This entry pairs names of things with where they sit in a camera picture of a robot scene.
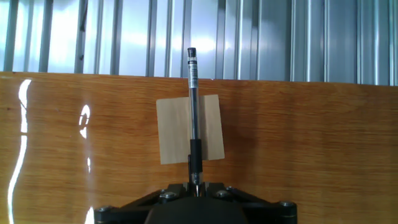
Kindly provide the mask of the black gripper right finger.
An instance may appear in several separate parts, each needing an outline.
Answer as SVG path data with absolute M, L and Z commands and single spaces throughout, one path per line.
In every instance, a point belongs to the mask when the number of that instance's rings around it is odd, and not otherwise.
M 205 182 L 204 196 L 239 205 L 249 223 L 297 224 L 297 204 L 288 200 L 268 202 L 223 183 Z

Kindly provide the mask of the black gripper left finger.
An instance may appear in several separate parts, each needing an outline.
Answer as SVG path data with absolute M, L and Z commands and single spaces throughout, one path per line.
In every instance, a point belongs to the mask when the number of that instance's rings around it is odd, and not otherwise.
M 145 223 L 153 208 L 193 196 L 194 192 L 190 190 L 190 187 L 188 182 L 170 184 L 166 189 L 156 190 L 121 207 L 102 206 L 94 210 L 94 223 Z

